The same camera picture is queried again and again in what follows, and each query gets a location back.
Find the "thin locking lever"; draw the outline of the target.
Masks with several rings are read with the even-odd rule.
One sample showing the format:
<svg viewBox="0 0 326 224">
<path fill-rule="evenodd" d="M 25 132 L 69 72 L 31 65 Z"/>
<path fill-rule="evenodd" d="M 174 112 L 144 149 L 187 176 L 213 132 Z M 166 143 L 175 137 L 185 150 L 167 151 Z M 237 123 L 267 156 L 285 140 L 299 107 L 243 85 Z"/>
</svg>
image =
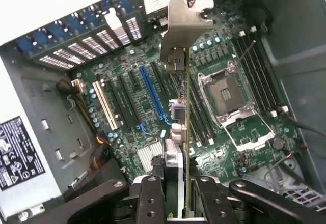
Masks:
<svg viewBox="0 0 326 224">
<path fill-rule="evenodd" d="M 256 43 L 256 40 L 253 40 L 251 42 L 251 44 L 249 45 L 249 47 L 240 56 L 239 61 L 241 61 L 245 57 L 245 55 L 253 48 L 253 46 L 255 45 L 255 43 Z"/>
</svg>

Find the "open black PC case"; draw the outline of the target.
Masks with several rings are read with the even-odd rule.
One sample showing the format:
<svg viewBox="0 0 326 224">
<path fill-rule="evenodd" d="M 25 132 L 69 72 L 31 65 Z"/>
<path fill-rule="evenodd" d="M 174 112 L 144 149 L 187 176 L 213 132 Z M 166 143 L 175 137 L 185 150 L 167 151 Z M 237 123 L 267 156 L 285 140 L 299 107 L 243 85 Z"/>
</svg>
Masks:
<svg viewBox="0 0 326 224">
<path fill-rule="evenodd" d="M 77 106 L 95 139 L 87 172 L 116 158 L 108 140 L 100 139 L 93 128 L 82 94 L 71 84 L 71 72 L 143 41 L 155 23 L 165 28 L 165 34 L 169 1 L 0 0 L 0 54 L 66 74 L 67 78 L 58 81 L 56 88 Z M 260 28 L 264 49 L 289 109 L 288 121 L 300 138 L 301 145 L 292 159 L 298 162 L 309 186 L 326 195 L 326 0 L 244 1 L 252 6 L 252 20 Z M 207 15 L 212 9 L 203 11 L 204 19 L 212 20 Z M 207 224 L 195 186 L 195 180 L 202 176 L 211 177 L 227 198 L 231 198 L 229 183 L 235 180 L 247 180 L 269 190 L 264 176 L 267 167 L 275 164 L 222 182 L 201 173 L 190 158 L 189 216 L 177 220 L 176 197 L 171 198 L 170 207 L 166 201 L 167 195 L 176 190 L 178 176 L 176 165 L 166 165 L 165 154 L 175 150 L 167 143 L 168 140 L 162 155 L 153 158 L 152 172 L 132 181 L 118 163 L 131 195 L 139 193 L 138 184 L 143 177 L 161 179 L 167 224 Z"/>
</svg>

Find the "metal socket cover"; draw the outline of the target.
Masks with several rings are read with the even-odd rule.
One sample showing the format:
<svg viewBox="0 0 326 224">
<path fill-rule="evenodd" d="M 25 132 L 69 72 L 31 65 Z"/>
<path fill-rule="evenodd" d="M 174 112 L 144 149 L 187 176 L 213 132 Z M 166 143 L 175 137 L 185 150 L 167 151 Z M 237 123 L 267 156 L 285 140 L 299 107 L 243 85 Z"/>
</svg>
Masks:
<svg viewBox="0 0 326 224">
<path fill-rule="evenodd" d="M 227 126 L 232 125 L 236 122 L 237 119 L 246 119 L 248 117 L 252 117 L 253 115 L 256 115 L 259 117 L 261 122 L 266 126 L 266 128 L 269 130 L 269 133 L 266 135 L 263 135 L 259 137 L 255 142 L 249 141 L 245 144 L 238 145 L 234 138 L 231 136 L 230 132 L 227 129 Z M 239 110 L 236 112 L 231 113 L 231 115 L 222 117 L 220 119 L 220 125 L 224 129 L 224 131 L 229 136 L 229 139 L 231 140 L 232 144 L 235 146 L 238 152 L 243 152 L 246 150 L 259 150 L 263 147 L 265 147 L 266 142 L 270 139 L 275 138 L 276 134 L 272 130 L 272 128 L 267 124 L 267 122 L 263 119 L 263 117 L 255 110 L 250 109 L 249 111 L 243 111 L 240 112 Z"/>
</svg>

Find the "white board connector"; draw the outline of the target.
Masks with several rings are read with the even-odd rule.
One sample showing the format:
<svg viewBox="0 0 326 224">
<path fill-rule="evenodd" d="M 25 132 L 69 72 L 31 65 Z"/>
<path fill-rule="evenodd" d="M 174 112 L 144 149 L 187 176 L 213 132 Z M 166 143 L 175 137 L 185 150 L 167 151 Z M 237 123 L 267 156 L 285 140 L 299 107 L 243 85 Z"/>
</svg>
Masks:
<svg viewBox="0 0 326 224">
<path fill-rule="evenodd" d="M 85 94 L 87 92 L 86 86 L 81 79 L 74 79 L 71 81 L 71 84 L 74 88 L 78 90 L 79 93 Z"/>
</svg>

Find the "silver chipset heatsink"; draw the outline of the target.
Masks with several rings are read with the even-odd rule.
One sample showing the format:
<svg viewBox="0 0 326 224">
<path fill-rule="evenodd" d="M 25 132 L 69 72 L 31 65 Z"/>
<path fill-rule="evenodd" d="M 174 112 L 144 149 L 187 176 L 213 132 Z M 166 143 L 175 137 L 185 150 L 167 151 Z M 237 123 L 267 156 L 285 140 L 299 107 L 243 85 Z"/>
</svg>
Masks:
<svg viewBox="0 0 326 224">
<path fill-rule="evenodd" d="M 152 171 L 152 165 L 151 165 L 152 158 L 158 155 L 162 155 L 162 153 L 163 153 L 163 146 L 160 141 L 154 142 L 148 146 L 145 146 L 137 150 L 137 155 L 146 173 Z"/>
</svg>

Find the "grey power supply unit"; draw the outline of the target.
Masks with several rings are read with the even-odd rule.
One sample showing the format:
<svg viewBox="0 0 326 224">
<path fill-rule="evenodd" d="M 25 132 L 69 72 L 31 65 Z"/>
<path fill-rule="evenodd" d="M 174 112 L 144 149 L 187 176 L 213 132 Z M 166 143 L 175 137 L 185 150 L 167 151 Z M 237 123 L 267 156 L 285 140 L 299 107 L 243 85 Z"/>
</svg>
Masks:
<svg viewBox="0 0 326 224">
<path fill-rule="evenodd" d="M 63 204 L 95 139 L 56 88 L 64 72 L 0 54 L 0 218 L 24 222 Z"/>
</svg>

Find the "black RAM slot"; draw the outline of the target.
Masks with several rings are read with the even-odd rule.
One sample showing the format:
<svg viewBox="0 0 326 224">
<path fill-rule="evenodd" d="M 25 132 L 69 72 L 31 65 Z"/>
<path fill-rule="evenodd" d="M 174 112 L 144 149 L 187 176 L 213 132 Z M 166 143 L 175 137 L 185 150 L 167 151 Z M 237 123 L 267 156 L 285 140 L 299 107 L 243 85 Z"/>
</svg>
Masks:
<svg viewBox="0 0 326 224">
<path fill-rule="evenodd" d="M 262 113 L 275 111 L 280 102 L 260 53 L 256 33 L 236 39 L 234 45 L 240 53 L 240 62 L 259 110 Z"/>
<path fill-rule="evenodd" d="M 206 137 L 207 137 L 208 140 L 209 139 L 214 140 L 215 136 L 216 136 L 216 133 L 215 133 L 214 128 L 213 128 L 213 126 L 211 124 L 211 119 L 210 119 L 210 116 L 209 116 L 209 114 L 207 112 L 205 103 L 204 103 L 203 99 L 201 98 L 201 93 L 198 90 L 193 78 L 191 79 L 191 85 L 192 85 L 192 88 L 194 90 L 194 98 L 195 98 L 195 100 L 196 100 L 196 102 L 198 104 L 199 116 L 200 116 L 200 118 L 202 120 L 202 125 L 203 125 L 203 127 L 205 129 Z"/>
<path fill-rule="evenodd" d="M 197 106 L 196 106 L 195 99 L 194 99 L 194 96 L 193 96 L 193 93 L 192 93 L 191 89 L 190 89 L 190 99 L 191 99 L 191 107 L 192 107 L 192 112 L 191 112 L 192 115 L 191 115 L 191 117 L 193 118 L 193 123 L 194 123 L 194 127 L 195 127 L 195 131 L 196 131 L 196 134 L 197 134 L 198 141 L 203 146 L 205 137 L 203 136 L 203 133 L 202 133 L 202 128 L 201 128 L 201 124 L 200 124 L 201 121 L 200 121 L 200 117 L 198 115 Z"/>
<path fill-rule="evenodd" d="M 237 54 L 239 55 L 239 57 L 250 45 L 250 44 L 244 43 L 244 41 L 243 41 L 244 37 L 232 40 L 232 43 L 233 43 L 235 50 L 236 50 Z M 247 77 L 247 80 L 249 82 L 249 85 L 251 87 L 252 93 L 255 97 L 255 101 L 257 102 L 257 106 L 259 107 L 260 112 L 261 113 L 270 112 L 270 111 L 266 110 L 265 106 L 267 105 L 267 102 L 265 101 L 264 94 L 262 94 L 262 91 L 263 91 L 262 88 L 259 87 L 258 77 L 255 74 L 255 70 L 252 65 L 252 61 L 249 56 L 249 53 L 247 53 L 244 56 L 244 58 L 240 61 L 240 63 L 245 72 L 245 76 Z"/>
<path fill-rule="evenodd" d="M 267 69 L 268 69 L 268 72 L 269 72 L 269 74 L 270 74 L 270 76 L 271 76 L 272 83 L 274 84 L 274 87 L 275 87 L 275 89 L 276 89 L 276 91 L 277 91 L 277 94 L 278 94 L 279 99 L 280 99 L 281 104 L 282 104 L 282 105 L 279 107 L 278 112 L 276 112 L 276 111 L 275 111 L 275 112 L 276 112 L 278 115 L 284 115 L 284 114 L 288 113 L 289 109 L 288 109 L 287 104 L 286 104 L 286 102 L 285 102 L 285 100 L 284 100 L 283 94 L 282 94 L 282 92 L 281 92 L 281 90 L 280 90 L 279 82 L 278 82 L 277 79 L 276 79 L 276 76 L 275 76 L 274 70 L 273 70 L 273 68 L 272 68 L 272 66 L 271 66 L 271 63 L 270 63 L 268 57 L 267 57 L 267 54 L 266 54 L 266 51 L 265 51 L 265 49 L 264 49 L 264 46 L 263 46 L 263 43 L 262 43 L 262 40 L 261 40 L 261 37 L 260 37 L 259 31 L 258 31 L 258 29 L 256 28 L 256 26 L 253 25 L 253 26 L 250 27 L 250 33 L 254 33 L 254 32 L 256 32 L 256 33 L 257 33 L 257 36 L 259 37 L 259 44 L 258 44 L 258 46 L 259 46 L 260 52 L 261 52 L 261 54 L 262 54 L 262 56 L 263 56 L 263 58 L 264 58 L 264 61 L 265 61 L 266 64 L 267 64 Z"/>
<path fill-rule="evenodd" d="M 245 44 L 251 44 L 253 40 L 256 40 L 256 43 L 253 48 L 249 51 L 249 56 L 254 67 L 255 74 L 258 77 L 259 87 L 262 88 L 262 94 L 264 94 L 265 101 L 267 102 L 267 105 L 265 106 L 266 110 L 275 110 L 276 112 L 278 112 L 278 109 L 282 104 L 274 87 L 274 84 L 272 83 L 271 76 L 267 69 L 267 64 L 264 61 L 264 58 L 260 52 L 258 46 L 259 37 L 257 36 L 257 33 L 254 32 L 247 34 L 243 38 Z"/>
</svg>

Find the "metal drive cage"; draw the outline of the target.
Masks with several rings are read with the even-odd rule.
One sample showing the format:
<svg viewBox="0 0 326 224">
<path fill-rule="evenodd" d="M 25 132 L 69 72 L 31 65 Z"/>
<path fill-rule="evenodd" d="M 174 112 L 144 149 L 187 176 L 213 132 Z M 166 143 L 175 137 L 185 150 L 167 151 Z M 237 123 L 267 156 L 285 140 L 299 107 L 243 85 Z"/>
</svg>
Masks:
<svg viewBox="0 0 326 224">
<path fill-rule="evenodd" d="M 326 195 L 309 186 L 295 159 L 269 165 L 267 169 L 264 182 L 269 190 L 326 215 Z"/>
</svg>

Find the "white expansion slot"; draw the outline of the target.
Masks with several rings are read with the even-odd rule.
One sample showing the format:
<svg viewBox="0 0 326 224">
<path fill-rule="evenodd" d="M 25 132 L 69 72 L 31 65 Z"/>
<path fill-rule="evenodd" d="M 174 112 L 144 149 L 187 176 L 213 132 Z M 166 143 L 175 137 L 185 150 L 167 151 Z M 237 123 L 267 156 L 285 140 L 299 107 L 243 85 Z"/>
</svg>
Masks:
<svg viewBox="0 0 326 224">
<path fill-rule="evenodd" d="M 102 85 L 99 81 L 92 83 L 93 89 L 95 90 L 95 93 L 99 99 L 99 102 L 102 106 L 102 109 L 104 111 L 105 117 L 108 121 L 108 124 L 110 125 L 112 130 L 116 130 L 119 128 L 119 125 L 116 121 L 114 111 L 112 110 L 107 97 L 103 91 Z"/>
</svg>

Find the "black expansion slot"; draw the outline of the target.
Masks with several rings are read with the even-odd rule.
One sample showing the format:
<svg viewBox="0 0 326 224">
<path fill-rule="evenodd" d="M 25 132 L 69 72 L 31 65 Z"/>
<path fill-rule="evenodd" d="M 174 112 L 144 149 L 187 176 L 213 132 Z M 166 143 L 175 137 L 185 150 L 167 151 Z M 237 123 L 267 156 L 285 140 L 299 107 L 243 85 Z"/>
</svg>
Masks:
<svg viewBox="0 0 326 224">
<path fill-rule="evenodd" d="M 113 95 L 113 98 L 117 104 L 117 107 L 118 107 L 118 111 L 120 113 L 120 116 L 124 122 L 124 125 L 126 126 L 126 128 L 128 130 L 131 130 L 131 123 L 128 121 L 127 119 L 127 115 L 126 115 L 126 112 L 123 108 L 123 103 L 122 103 L 122 100 L 121 98 L 119 97 L 119 94 L 114 86 L 114 82 L 112 80 L 108 80 L 106 82 L 107 86 L 108 86 L 108 89 L 111 91 L 112 95 Z"/>
<path fill-rule="evenodd" d="M 135 103 L 134 103 L 134 100 L 133 100 L 133 98 L 131 96 L 131 93 L 128 90 L 127 83 L 123 78 L 123 75 L 119 76 L 119 80 L 120 80 L 120 83 L 122 84 L 122 87 L 123 87 L 123 90 L 124 90 L 125 95 L 127 97 L 127 100 L 128 100 L 128 102 L 129 102 L 129 104 L 131 106 L 132 114 L 134 115 L 135 120 L 137 122 L 137 128 L 140 128 L 141 127 L 141 120 L 140 120 L 139 114 L 138 114 L 138 112 L 136 110 Z"/>
</svg>

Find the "blue expansion slot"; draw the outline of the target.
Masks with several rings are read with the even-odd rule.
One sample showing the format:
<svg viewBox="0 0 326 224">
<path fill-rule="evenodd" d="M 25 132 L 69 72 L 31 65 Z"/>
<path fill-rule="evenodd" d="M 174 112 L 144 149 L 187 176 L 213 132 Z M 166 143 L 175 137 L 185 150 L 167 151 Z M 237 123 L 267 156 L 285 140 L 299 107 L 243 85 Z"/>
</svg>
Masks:
<svg viewBox="0 0 326 224">
<path fill-rule="evenodd" d="M 139 68 L 139 70 L 140 70 L 140 74 L 141 74 L 141 76 L 142 76 L 142 78 L 143 78 L 143 80 L 145 82 L 145 85 L 146 85 L 146 87 L 148 89 L 148 92 L 150 94 L 152 102 L 153 102 L 153 104 L 155 106 L 155 109 L 156 109 L 156 112 L 158 114 L 159 119 L 164 121 L 167 125 L 170 125 L 170 123 L 169 123 L 169 121 L 168 121 L 168 119 L 166 117 L 166 114 L 165 114 L 165 112 L 164 112 L 164 110 L 163 110 L 163 108 L 162 108 L 162 106 L 160 104 L 159 97 L 156 94 L 156 91 L 155 91 L 155 89 L 154 89 L 154 87 L 152 85 L 151 79 L 150 79 L 150 77 L 149 77 L 149 75 L 147 73 L 146 67 L 141 66 Z"/>
</svg>

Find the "CPU socket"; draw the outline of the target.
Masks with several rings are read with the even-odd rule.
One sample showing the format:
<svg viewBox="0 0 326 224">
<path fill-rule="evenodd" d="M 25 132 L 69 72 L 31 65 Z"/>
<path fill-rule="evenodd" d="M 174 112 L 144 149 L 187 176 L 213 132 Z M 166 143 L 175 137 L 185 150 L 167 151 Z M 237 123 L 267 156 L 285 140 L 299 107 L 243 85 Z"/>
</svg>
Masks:
<svg viewBox="0 0 326 224">
<path fill-rule="evenodd" d="M 198 74 L 198 86 L 213 122 L 225 128 L 254 115 L 254 102 L 242 93 L 239 69 L 229 60 L 225 68 Z"/>
</svg>

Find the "green motherboard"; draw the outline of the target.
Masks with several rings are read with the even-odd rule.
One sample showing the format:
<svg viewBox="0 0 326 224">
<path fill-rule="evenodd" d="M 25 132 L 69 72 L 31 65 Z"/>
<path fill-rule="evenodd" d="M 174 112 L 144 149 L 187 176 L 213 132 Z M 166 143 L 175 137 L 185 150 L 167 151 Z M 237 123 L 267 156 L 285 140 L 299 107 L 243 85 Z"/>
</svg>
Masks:
<svg viewBox="0 0 326 224">
<path fill-rule="evenodd" d="M 198 141 L 193 118 L 191 117 L 191 162 L 198 167 L 201 173 L 218 177 L 222 182 L 246 176 L 250 172 L 254 172 L 269 164 L 278 165 L 281 159 L 285 161 L 293 158 L 301 145 L 295 126 L 288 121 L 288 113 L 278 115 L 275 111 L 266 114 L 260 112 L 239 61 L 239 55 L 232 43 L 233 39 L 250 34 L 250 27 L 256 26 L 251 17 L 251 10 L 252 6 L 247 5 L 244 0 L 215 0 L 214 8 L 207 14 L 213 21 L 213 29 L 203 33 L 189 50 L 190 78 L 194 79 L 199 90 L 198 74 L 200 72 L 204 74 L 215 72 L 220 68 L 225 68 L 229 60 L 233 61 L 239 69 L 239 76 L 243 86 L 241 89 L 242 93 L 246 98 L 254 102 L 254 109 L 272 128 L 276 134 L 275 137 L 282 138 L 285 141 L 285 146 L 282 150 L 277 151 L 271 146 L 273 139 L 270 139 L 266 142 L 265 147 L 259 150 L 238 152 L 224 129 L 219 128 L 213 122 L 210 115 L 216 136 L 214 140 L 207 139 L 202 120 L 200 119 L 202 133 L 205 137 L 204 145 L 202 146 Z M 112 155 L 118 161 L 125 177 L 129 181 L 142 174 L 148 174 L 143 169 L 137 150 L 157 141 L 160 141 L 162 146 L 164 146 L 164 143 L 170 139 L 170 130 L 173 123 L 170 107 L 173 103 L 176 103 L 178 98 L 177 87 L 179 79 L 167 72 L 165 64 L 159 58 L 164 31 L 164 27 L 155 23 L 153 30 L 143 41 L 105 55 L 71 72 L 73 80 L 79 78 L 86 86 L 87 92 L 81 95 L 90 114 L 93 128 L 98 131 L 100 139 L 108 140 L 112 149 Z M 170 125 L 167 125 L 158 117 L 148 89 L 140 74 L 139 68 L 141 66 L 146 67 Z M 120 75 L 123 75 L 134 100 L 141 120 L 140 128 L 137 128 L 137 122 L 132 114 L 131 106 L 120 83 Z M 117 104 L 111 91 L 108 89 L 106 82 L 109 79 L 114 82 L 114 86 L 122 100 L 127 119 L 131 123 L 131 130 L 128 130 L 124 125 Z M 96 81 L 101 83 L 107 100 L 114 111 L 119 125 L 119 128 L 116 130 L 112 130 L 108 124 L 102 106 L 93 89 L 92 83 Z M 255 142 L 259 137 L 269 133 L 269 130 L 256 115 L 240 119 L 234 124 L 227 126 L 227 129 L 238 145 L 249 141 Z"/>
</svg>

